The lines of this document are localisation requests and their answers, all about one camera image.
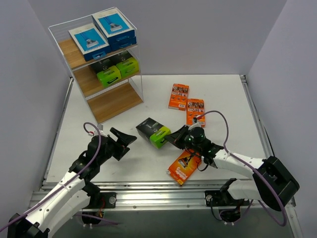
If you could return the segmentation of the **blue white Harry's box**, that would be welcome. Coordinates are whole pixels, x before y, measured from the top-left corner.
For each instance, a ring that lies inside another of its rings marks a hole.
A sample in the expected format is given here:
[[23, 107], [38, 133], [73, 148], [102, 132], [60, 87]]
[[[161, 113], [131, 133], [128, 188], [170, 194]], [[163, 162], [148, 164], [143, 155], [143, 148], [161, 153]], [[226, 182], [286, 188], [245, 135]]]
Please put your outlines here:
[[116, 7], [96, 12], [92, 14], [92, 19], [110, 45], [130, 40], [136, 36], [135, 28]]

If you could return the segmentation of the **orange Gillette Fusion5 box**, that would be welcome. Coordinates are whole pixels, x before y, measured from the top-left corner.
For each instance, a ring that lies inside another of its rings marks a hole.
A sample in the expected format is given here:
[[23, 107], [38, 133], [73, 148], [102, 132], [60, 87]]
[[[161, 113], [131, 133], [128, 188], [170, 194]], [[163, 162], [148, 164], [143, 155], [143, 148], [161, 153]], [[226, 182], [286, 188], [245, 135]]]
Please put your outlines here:
[[198, 117], [205, 113], [205, 103], [202, 99], [188, 99], [186, 108], [186, 124], [193, 125], [194, 117]]
[[196, 171], [201, 164], [201, 158], [194, 156], [187, 151], [182, 154], [169, 166], [166, 173], [180, 186]]

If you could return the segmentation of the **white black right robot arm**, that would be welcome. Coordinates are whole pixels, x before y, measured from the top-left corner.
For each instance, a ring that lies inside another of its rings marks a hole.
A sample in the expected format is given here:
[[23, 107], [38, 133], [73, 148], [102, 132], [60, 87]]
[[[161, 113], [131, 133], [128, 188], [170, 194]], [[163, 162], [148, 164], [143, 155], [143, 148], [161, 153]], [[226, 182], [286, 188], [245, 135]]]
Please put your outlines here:
[[224, 204], [230, 205], [240, 199], [259, 200], [269, 208], [281, 211], [300, 188], [278, 158], [260, 159], [229, 152], [207, 139], [202, 127], [185, 125], [165, 139], [176, 148], [200, 157], [211, 167], [248, 178], [248, 181], [233, 179], [227, 183], [220, 192]]

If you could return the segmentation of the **blue Harry's razor box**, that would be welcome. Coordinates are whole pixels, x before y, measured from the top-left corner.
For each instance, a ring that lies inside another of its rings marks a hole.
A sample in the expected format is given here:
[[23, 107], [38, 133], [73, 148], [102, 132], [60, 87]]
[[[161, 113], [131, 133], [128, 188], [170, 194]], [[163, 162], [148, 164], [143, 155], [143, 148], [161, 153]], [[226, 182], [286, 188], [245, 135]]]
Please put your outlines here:
[[135, 44], [137, 44], [137, 38], [132, 37], [132, 38], [126, 38], [126, 39], [123, 39], [121, 41], [117, 41], [114, 43], [110, 43], [110, 46], [111, 46], [111, 51], [114, 52], [114, 51], [129, 47], [129, 46], [135, 45]]
[[111, 46], [94, 23], [68, 31], [85, 61], [98, 60], [111, 53]]

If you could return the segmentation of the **orange Gillette cartridge box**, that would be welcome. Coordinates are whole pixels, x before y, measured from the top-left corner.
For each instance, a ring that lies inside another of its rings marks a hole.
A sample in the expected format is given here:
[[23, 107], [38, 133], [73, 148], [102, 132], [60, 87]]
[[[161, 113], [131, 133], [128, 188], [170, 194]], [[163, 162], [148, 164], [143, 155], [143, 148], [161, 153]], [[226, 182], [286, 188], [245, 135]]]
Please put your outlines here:
[[185, 84], [174, 83], [168, 103], [169, 109], [180, 111], [186, 110], [189, 86]]

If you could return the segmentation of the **green black Gillette Labs box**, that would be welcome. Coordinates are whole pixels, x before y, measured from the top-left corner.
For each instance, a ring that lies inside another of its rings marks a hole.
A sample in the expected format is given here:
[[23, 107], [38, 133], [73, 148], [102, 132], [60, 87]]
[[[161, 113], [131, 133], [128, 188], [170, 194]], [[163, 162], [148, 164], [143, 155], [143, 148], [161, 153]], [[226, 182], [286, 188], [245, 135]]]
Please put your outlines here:
[[97, 79], [107, 88], [122, 79], [119, 69], [110, 59], [104, 59], [90, 65]]
[[171, 130], [158, 121], [147, 118], [136, 126], [138, 134], [149, 141], [155, 148], [160, 149], [167, 140], [165, 136], [171, 134]]
[[138, 61], [128, 51], [113, 55], [110, 60], [119, 69], [122, 78], [139, 72]]

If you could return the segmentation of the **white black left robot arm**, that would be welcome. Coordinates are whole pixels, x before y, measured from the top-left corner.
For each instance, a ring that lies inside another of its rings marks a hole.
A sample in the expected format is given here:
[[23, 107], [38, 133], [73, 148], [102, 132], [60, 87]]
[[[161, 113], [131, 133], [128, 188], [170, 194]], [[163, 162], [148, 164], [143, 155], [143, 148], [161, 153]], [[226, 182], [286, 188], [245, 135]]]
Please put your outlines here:
[[102, 199], [101, 190], [91, 180], [108, 159], [120, 161], [137, 137], [113, 127], [110, 132], [116, 139], [102, 134], [98, 128], [86, 132], [92, 137], [87, 149], [42, 200], [22, 215], [16, 213], [11, 217], [5, 227], [7, 237], [50, 238], [78, 211], [99, 205]]

